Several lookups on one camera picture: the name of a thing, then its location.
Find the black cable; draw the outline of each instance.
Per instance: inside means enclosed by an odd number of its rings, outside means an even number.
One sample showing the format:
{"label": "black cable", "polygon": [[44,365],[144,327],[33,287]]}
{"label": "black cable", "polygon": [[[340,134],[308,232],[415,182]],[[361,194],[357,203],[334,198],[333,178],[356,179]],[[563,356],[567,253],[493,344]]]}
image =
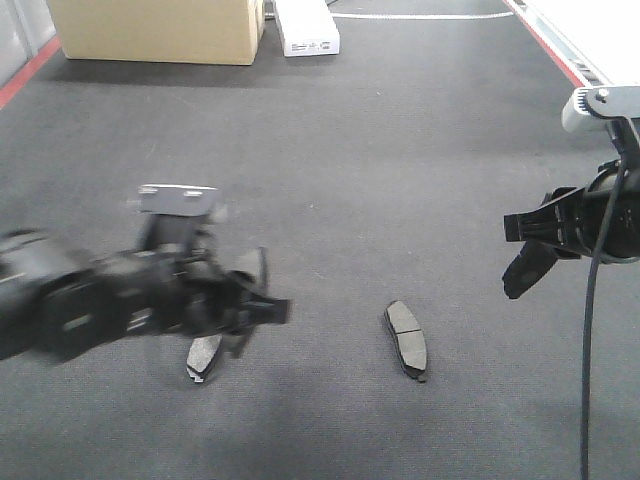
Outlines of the black cable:
{"label": "black cable", "polygon": [[589,480],[589,409],[591,403],[591,331],[593,325],[593,304],[596,291],[596,278],[598,275],[598,267],[602,259],[604,243],[607,239],[611,218],[613,217],[613,208],[620,191],[625,173],[627,171],[627,155],[622,154],[617,165],[618,173],[615,183],[611,188],[607,207],[602,217],[602,224],[598,232],[593,249],[593,257],[591,258],[591,267],[589,269],[589,277],[587,280],[587,298],[584,308],[584,330],[582,334],[582,409],[580,418],[580,478]]}

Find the white floor line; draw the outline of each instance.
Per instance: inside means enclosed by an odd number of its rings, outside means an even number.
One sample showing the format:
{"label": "white floor line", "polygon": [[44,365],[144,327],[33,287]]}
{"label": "white floor line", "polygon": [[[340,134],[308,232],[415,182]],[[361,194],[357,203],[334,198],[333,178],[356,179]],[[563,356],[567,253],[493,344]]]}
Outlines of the white floor line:
{"label": "white floor line", "polygon": [[387,15],[378,13],[332,13],[333,18],[359,20],[489,20],[513,16],[513,12],[488,13],[484,15]]}

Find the robotic arm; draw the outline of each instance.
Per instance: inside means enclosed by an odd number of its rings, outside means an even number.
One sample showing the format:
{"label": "robotic arm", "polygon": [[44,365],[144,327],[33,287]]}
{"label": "robotic arm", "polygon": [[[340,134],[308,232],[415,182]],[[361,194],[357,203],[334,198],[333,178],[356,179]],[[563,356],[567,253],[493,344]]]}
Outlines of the robotic arm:
{"label": "robotic arm", "polygon": [[216,189],[144,185],[140,195],[150,215],[136,250],[94,259],[44,231],[0,237],[0,359],[35,349],[66,361],[127,335],[243,336],[286,322],[288,300],[223,270],[204,246]]}
{"label": "robotic arm", "polygon": [[593,256],[609,197],[623,170],[619,196],[601,256],[602,263],[630,263],[640,257],[640,87],[577,89],[562,112],[565,130],[605,128],[620,155],[601,165],[582,188],[560,187],[533,211],[506,215],[508,242],[525,244],[504,273],[504,291],[519,298],[558,260]]}

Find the gray floor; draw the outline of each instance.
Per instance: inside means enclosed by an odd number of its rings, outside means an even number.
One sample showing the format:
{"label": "gray floor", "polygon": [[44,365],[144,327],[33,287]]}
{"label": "gray floor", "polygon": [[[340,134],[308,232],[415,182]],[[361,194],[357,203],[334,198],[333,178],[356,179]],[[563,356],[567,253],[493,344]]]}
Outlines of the gray floor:
{"label": "gray floor", "polygon": [[[269,24],[249,68],[58,54],[0,114],[3,228],[48,227],[106,254],[133,245],[137,185],[215,185],[233,208],[222,260],[269,247],[272,292],[295,301],[290,324],[261,328],[203,387],[183,338],[3,362],[0,477],[577,477],[588,262],[508,301],[500,277],[519,246],[502,215],[585,184],[614,151],[604,134],[562,130],[572,86],[515,17],[337,23],[339,56],[286,60]],[[637,272],[599,279],[594,479],[640,474]],[[396,298],[424,328],[426,384],[404,376],[383,327]]]}

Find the brake pad friction material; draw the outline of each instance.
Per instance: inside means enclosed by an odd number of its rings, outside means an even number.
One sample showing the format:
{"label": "brake pad friction material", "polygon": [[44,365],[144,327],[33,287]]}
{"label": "brake pad friction material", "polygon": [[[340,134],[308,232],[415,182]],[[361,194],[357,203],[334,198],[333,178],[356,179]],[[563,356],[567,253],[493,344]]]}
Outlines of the brake pad friction material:
{"label": "brake pad friction material", "polygon": [[396,345],[402,368],[407,375],[425,382],[427,372],[427,346],[422,329],[411,310],[401,301],[391,303],[385,318]]}

